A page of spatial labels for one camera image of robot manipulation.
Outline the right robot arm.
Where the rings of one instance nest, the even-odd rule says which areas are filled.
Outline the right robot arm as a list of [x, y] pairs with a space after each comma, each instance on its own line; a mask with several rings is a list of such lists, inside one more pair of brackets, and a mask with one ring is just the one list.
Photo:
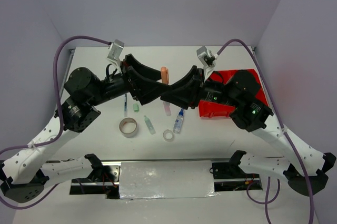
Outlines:
[[336, 157], [315, 150], [282, 127], [272, 109], [256, 98], [261, 85], [252, 73], [238, 70], [226, 83], [203, 77], [203, 70], [193, 67], [169, 86], [161, 100], [183, 109], [196, 108], [201, 101], [234, 107], [229, 117], [235, 125], [263, 139], [281, 154], [280, 158], [268, 158], [237, 150], [229, 161], [232, 176], [246, 173], [274, 177], [304, 196], [325, 188], [329, 179], [326, 172], [334, 166]]

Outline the pink highlighter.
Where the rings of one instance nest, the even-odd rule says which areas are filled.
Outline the pink highlighter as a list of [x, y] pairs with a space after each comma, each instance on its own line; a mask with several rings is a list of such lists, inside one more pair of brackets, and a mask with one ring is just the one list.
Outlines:
[[164, 104], [164, 109], [165, 109], [166, 115], [170, 116], [171, 115], [170, 105], [169, 104]]

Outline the orange highlighter cap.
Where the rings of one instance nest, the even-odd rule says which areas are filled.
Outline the orange highlighter cap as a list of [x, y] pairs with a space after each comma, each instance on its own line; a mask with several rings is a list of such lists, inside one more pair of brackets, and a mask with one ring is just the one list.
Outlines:
[[161, 67], [161, 80], [163, 84], [169, 84], [169, 71], [166, 67]]

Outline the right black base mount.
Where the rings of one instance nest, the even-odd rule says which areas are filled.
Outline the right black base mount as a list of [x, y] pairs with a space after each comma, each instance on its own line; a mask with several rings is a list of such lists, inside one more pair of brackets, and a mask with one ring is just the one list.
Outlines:
[[246, 174], [228, 162], [213, 162], [209, 172], [213, 175], [215, 192], [262, 190], [260, 175]]

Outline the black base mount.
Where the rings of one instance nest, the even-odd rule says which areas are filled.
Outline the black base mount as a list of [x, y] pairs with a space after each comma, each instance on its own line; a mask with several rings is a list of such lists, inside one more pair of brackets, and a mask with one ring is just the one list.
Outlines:
[[209, 172], [213, 175], [215, 192], [262, 190], [260, 175], [246, 174], [228, 162], [213, 162]]
[[115, 175], [110, 166], [102, 164], [95, 154], [84, 156], [91, 163], [92, 171], [87, 177], [91, 182], [102, 182], [103, 192], [108, 199], [118, 199], [118, 186], [114, 183]]

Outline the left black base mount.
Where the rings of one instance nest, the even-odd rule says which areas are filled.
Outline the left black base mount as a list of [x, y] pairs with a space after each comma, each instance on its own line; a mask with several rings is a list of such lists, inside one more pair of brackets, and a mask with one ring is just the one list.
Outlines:
[[118, 186], [114, 183], [115, 175], [110, 166], [102, 164], [95, 154], [84, 156], [91, 163], [92, 171], [87, 177], [91, 182], [102, 182], [103, 192], [108, 199], [118, 199]]

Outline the large tape roll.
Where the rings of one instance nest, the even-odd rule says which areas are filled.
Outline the large tape roll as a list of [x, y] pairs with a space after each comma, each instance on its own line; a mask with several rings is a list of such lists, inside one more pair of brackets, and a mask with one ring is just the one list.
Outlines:
[[119, 123], [118, 128], [121, 134], [126, 138], [133, 138], [138, 133], [137, 121], [130, 117], [122, 119]]

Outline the white foil panel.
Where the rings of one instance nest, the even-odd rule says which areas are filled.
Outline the white foil panel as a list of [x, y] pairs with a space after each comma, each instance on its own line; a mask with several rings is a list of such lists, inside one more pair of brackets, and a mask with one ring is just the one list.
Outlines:
[[121, 164], [121, 199], [206, 198], [216, 195], [210, 161]]

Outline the blue spray bottle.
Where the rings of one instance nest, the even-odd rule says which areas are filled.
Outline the blue spray bottle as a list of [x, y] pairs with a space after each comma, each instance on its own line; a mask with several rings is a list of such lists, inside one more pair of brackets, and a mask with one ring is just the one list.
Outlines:
[[179, 134], [181, 129], [182, 129], [182, 124], [183, 124], [183, 119], [184, 119], [184, 109], [181, 109], [180, 112], [178, 113], [175, 123], [173, 126], [173, 133]]

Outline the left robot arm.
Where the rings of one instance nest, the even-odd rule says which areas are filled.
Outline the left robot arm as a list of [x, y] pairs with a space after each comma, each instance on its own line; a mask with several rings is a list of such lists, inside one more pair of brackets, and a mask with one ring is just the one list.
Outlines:
[[1, 191], [6, 198], [27, 203], [46, 187], [67, 180], [98, 181], [105, 175], [114, 178], [95, 154], [66, 161], [51, 161], [50, 158], [98, 118], [101, 113], [96, 106], [126, 93], [145, 105], [170, 89], [160, 83], [160, 71], [142, 65], [131, 54], [125, 56], [120, 67], [120, 73], [113, 72], [104, 80], [86, 67], [70, 73], [64, 85], [69, 98], [62, 103], [61, 110], [56, 110], [27, 147], [1, 163]]

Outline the small clear tape roll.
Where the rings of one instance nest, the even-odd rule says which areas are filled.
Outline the small clear tape roll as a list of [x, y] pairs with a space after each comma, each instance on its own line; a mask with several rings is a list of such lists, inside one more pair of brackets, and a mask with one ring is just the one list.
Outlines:
[[163, 132], [163, 139], [167, 142], [172, 142], [174, 140], [174, 133], [167, 129]]

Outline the green highlighter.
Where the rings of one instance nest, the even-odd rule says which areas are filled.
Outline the green highlighter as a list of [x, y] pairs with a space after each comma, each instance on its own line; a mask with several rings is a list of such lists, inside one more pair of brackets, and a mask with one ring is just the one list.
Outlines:
[[151, 135], [155, 134], [156, 131], [155, 131], [154, 127], [153, 127], [153, 124], [152, 124], [151, 120], [147, 116], [144, 116], [144, 121], [145, 121], [145, 124], [146, 124], [146, 126], [147, 126], [150, 134]]

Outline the green highlighter cap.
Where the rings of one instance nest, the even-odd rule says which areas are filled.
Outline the green highlighter cap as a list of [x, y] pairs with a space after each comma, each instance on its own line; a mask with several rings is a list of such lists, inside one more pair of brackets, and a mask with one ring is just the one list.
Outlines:
[[138, 105], [137, 103], [134, 103], [134, 104], [133, 104], [133, 111], [134, 111], [135, 113], [138, 113], [138, 112], [140, 111], [139, 105]]

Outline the left blue pen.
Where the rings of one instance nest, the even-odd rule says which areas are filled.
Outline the left blue pen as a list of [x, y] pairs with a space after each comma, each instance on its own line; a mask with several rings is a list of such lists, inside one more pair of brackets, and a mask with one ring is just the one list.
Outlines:
[[124, 117], [128, 116], [127, 94], [124, 95]]

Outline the red compartment tray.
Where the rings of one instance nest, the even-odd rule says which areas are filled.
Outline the red compartment tray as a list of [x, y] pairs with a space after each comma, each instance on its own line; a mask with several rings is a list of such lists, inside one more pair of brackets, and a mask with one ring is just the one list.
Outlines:
[[[209, 80], [221, 83], [224, 82], [226, 84], [237, 71], [238, 69], [221, 70], [219, 71], [219, 74], [213, 72], [212, 75], [209, 77]], [[269, 105], [264, 89], [262, 87], [257, 92], [255, 97], [260, 101], [262, 101], [265, 105], [267, 106]], [[199, 102], [198, 109], [199, 109], [199, 117], [201, 118], [213, 118], [213, 117], [228, 118], [230, 113], [234, 111], [234, 107], [202, 100]]]

